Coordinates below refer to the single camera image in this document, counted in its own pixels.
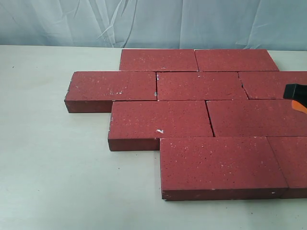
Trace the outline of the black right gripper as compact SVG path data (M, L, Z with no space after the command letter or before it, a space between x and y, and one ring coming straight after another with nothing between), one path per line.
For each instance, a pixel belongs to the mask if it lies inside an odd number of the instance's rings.
M283 98L292 100L291 106L294 110L307 113L307 85L287 84L284 89Z

